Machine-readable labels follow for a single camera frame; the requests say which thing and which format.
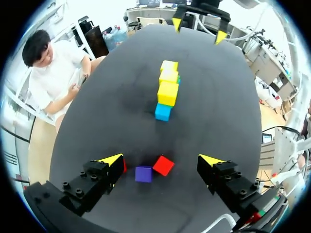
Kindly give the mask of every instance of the purple cube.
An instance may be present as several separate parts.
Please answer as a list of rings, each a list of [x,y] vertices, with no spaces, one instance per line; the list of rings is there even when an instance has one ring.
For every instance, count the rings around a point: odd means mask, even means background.
[[[137,166],[135,169],[135,181],[151,183],[152,167]]]

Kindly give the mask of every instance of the red cube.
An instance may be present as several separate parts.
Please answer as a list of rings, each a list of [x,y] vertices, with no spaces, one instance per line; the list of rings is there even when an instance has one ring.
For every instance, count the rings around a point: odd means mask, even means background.
[[[125,164],[125,160],[123,159],[123,163],[124,163],[124,171],[123,172],[126,172],[127,171],[127,167],[126,167],[126,164]]]
[[[167,176],[167,174],[170,172],[173,166],[174,163],[171,160],[161,155],[160,158],[155,163],[153,169],[158,173],[160,173],[161,175]]]

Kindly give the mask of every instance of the yellow cube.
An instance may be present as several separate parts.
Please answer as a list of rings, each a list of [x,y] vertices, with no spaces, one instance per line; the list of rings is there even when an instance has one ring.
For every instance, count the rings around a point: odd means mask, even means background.
[[[178,68],[178,62],[163,61],[160,71],[162,72],[164,69],[177,71],[177,68]]]
[[[169,83],[177,83],[178,71],[173,71],[173,70],[168,70],[168,69],[163,70],[160,74],[159,84],[161,84],[162,81],[166,81]]]
[[[157,101],[173,107],[176,103],[178,87],[176,83],[161,82],[157,92]]]

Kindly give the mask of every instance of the black hair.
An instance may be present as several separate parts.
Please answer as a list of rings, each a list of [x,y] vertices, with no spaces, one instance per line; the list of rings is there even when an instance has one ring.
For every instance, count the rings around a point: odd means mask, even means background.
[[[22,53],[25,65],[32,67],[35,61],[40,60],[50,41],[50,36],[45,30],[38,30],[32,34],[27,39]]]

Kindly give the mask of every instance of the hand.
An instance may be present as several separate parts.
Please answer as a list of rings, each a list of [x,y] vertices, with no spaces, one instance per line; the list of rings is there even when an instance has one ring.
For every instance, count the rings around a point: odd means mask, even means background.
[[[74,99],[75,96],[78,94],[78,91],[80,90],[80,88],[74,83],[73,85],[71,85],[68,89],[68,95]]]

